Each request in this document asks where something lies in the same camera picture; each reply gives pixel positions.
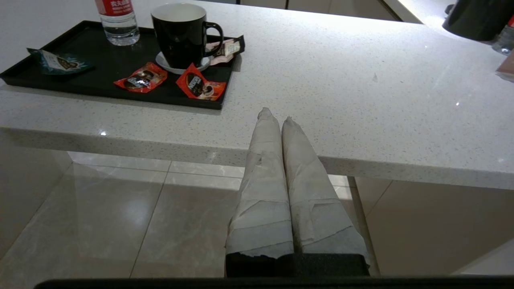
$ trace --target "red coffee packet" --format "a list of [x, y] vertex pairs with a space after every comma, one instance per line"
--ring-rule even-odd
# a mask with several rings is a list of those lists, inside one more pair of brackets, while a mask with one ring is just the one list
[[193, 63], [176, 83], [189, 98], [211, 101], [218, 100], [227, 86], [226, 82], [207, 81]]
[[149, 62], [129, 77], [115, 81], [114, 84], [130, 92], [147, 93], [158, 87], [166, 78], [167, 71]]

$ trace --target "leg wrapped in paper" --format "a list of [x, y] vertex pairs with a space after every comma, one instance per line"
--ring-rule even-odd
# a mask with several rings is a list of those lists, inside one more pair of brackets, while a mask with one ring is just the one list
[[229, 224], [226, 254], [278, 258], [294, 252], [279, 123], [264, 108], [253, 131]]
[[295, 246], [303, 253], [360, 254], [369, 264], [364, 239], [307, 136], [290, 117], [282, 127], [282, 143]]

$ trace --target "mug handle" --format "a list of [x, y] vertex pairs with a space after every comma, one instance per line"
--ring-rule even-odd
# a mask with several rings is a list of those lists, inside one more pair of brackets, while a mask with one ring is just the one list
[[209, 57], [209, 56], [215, 55], [223, 47], [222, 43], [225, 38], [223, 37], [223, 29], [220, 25], [213, 23], [213, 22], [205, 22], [205, 27], [206, 27], [206, 29], [214, 28], [214, 29], [218, 30], [219, 37], [221, 37], [221, 41], [219, 42], [219, 45], [217, 48], [215, 48], [212, 51], [205, 52], [204, 57]]

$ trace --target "speckled quartz countertop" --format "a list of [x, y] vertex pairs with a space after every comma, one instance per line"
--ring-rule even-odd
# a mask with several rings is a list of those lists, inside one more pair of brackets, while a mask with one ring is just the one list
[[[134, 0], [138, 22], [167, 0]], [[221, 111], [0, 86], [23, 146], [244, 166], [257, 113], [293, 117], [329, 173], [514, 189], [514, 84], [489, 46], [421, 24], [199, 3], [247, 51]], [[4, 1], [0, 70], [93, 1]]]

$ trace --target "teal snack wrapper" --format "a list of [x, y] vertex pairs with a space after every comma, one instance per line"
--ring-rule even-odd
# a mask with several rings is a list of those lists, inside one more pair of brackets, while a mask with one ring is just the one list
[[29, 53], [41, 66], [41, 73], [47, 75], [66, 75], [79, 73], [93, 66], [76, 56], [65, 54], [56, 55], [41, 49], [27, 48]]

